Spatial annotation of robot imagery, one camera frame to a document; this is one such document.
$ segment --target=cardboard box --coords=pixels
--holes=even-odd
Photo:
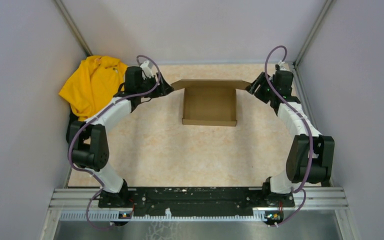
[[[242,80],[182,79],[171,84],[174,90],[184,89],[184,125],[230,126],[236,117],[236,89],[244,90],[250,83]]]

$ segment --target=yellow hoodie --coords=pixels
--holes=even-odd
[[[59,95],[84,121],[104,108],[124,82],[127,65],[110,56],[89,56],[65,82]]]

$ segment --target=box flap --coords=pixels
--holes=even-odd
[[[245,90],[251,83],[243,80],[218,80],[218,79],[181,79],[173,82],[174,90],[190,87],[223,87]]]

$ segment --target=yellow cloth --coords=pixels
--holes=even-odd
[[[59,95],[70,103],[79,121],[104,108],[123,83],[127,65],[110,56],[89,56],[65,82]]]

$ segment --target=white wall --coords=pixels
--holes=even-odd
[[[58,92],[84,57],[51,0],[0,1],[0,240],[40,235],[69,167]]]
[[[384,1],[337,1],[299,70],[362,239],[384,239]]]
[[[262,63],[297,58],[324,0],[64,0],[91,51],[135,64]],[[283,57],[276,52],[272,60]]]

